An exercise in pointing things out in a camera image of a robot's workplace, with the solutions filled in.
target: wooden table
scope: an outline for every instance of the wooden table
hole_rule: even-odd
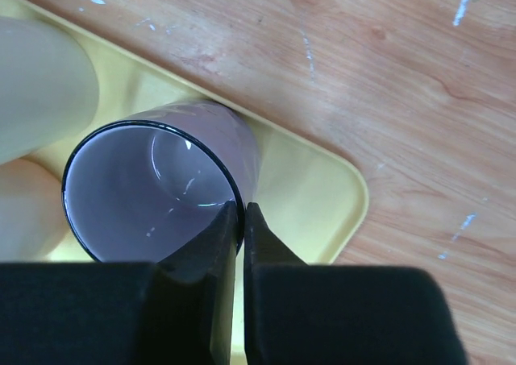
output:
[[[31,1],[350,159],[339,263],[425,268],[472,363],[516,362],[516,0]]]

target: tray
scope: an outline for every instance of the tray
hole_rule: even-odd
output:
[[[252,128],[263,157],[255,202],[270,228],[307,263],[331,263],[364,220],[367,186],[343,158],[25,0],[0,0],[0,15],[57,25],[86,50],[97,71],[100,104],[90,126],[27,157],[58,178],[71,151],[95,128],[166,103],[211,98],[231,107]],[[71,232],[47,257],[51,262],[90,260]],[[245,364],[243,254],[236,262],[234,309],[231,364]]]

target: black rim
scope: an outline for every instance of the black rim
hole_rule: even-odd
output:
[[[75,227],[72,224],[72,221],[70,220],[68,209],[66,207],[66,200],[65,200],[65,191],[66,191],[66,181],[69,174],[69,169],[72,165],[73,160],[75,159],[75,156],[77,153],[95,136],[103,133],[104,131],[108,131],[111,129],[115,129],[117,127],[130,127],[130,126],[138,126],[138,127],[152,127],[155,129],[160,129],[163,131],[167,131],[169,133],[173,133],[175,135],[179,135],[183,139],[186,139],[193,143],[195,146],[197,146],[199,149],[204,151],[204,153],[210,157],[210,159],[215,162],[215,164],[218,166],[218,168],[221,170],[221,172],[226,177],[227,182],[231,186],[231,190],[233,191],[233,194],[235,195],[235,202],[236,202],[236,213],[237,213],[237,222],[238,222],[238,228],[239,228],[239,238],[237,240],[236,250],[237,253],[242,246],[243,241],[243,222],[245,219],[245,207],[243,204],[242,196],[240,195],[240,191],[238,189],[238,186],[236,185],[235,180],[233,179],[233,176],[229,173],[229,171],[226,168],[226,165],[201,141],[199,141],[197,138],[193,137],[192,135],[188,134],[187,132],[178,129],[174,126],[167,125],[165,123],[159,123],[155,121],[148,121],[145,119],[138,119],[138,120],[131,120],[131,121],[117,121],[113,123],[109,123],[105,126],[102,126],[98,128],[97,130],[93,131],[91,134],[87,135],[76,147],[73,149],[72,154],[68,158],[68,161],[66,163],[66,166],[64,167],[64,173],[63,173],[63,183],[61,185],[61,202],[63,205],[64,214],[66,216],[66,221],[70,225],[70,228],[73,232],[73,236],[75,236],[75,239],[81,244],[82,248],[88,253],[88,255],[95,261],[101,262],[100,259],[97,258],[88,248],[88,246],[85,245],[81,237],[78,235]]]

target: wooden surface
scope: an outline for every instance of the wooden surface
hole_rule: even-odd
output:
[[[339,263],[425,268],[472,363],[516,363],[516,0],[31,1],[346,156]]]

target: lavender mug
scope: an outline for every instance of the lavender mug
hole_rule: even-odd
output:
[[[227,201],[242,227],[259,167],[253,133],[234,112],[209,101],[173,103],[83,139],[64,171],[64,211],[94,259],[159,262]]]

